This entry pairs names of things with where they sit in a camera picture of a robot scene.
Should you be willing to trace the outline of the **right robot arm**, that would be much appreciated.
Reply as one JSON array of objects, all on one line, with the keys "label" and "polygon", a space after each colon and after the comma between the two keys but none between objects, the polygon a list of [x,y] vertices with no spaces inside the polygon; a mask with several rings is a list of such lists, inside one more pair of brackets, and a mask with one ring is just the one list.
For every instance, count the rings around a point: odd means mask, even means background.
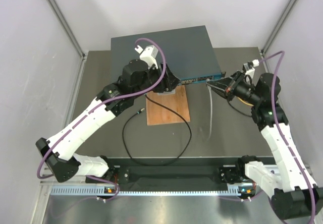
[{"label": "right robot arm", "polygon": [[230,101],[238,97],[252,105],[251,115],[267,142],[279,175],[269,171],[256,156],[243,156],[236,164],[236,177],[253,180],[268,196],[272,209],[281,220],[308,216],[313,223],[322,209],[322,188],[302,162],[294,144],[287,116],[278,103],[281,91],[277,75],[264,73],[257,84],[242,71],[218,80],[208,80],[213,92]]}]

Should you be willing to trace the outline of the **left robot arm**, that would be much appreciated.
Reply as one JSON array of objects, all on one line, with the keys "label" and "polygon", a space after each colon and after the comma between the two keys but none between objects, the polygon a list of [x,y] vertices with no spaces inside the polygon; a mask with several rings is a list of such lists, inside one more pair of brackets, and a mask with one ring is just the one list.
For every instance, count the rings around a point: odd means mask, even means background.
[{"label": "left robot arm", "polygon": [[131,60],[117,81],[103,88],[88,108],[54,136],[40,138],[36,147],[51,175],[59,183],[73,176],[94,176],[104,182],[114,177],[114,169],[105,156],[79,155],[76,150],[97,130],[112,121],[147,92],[170,92],[180,83],[168,65],[150,66],[143,60]]}]

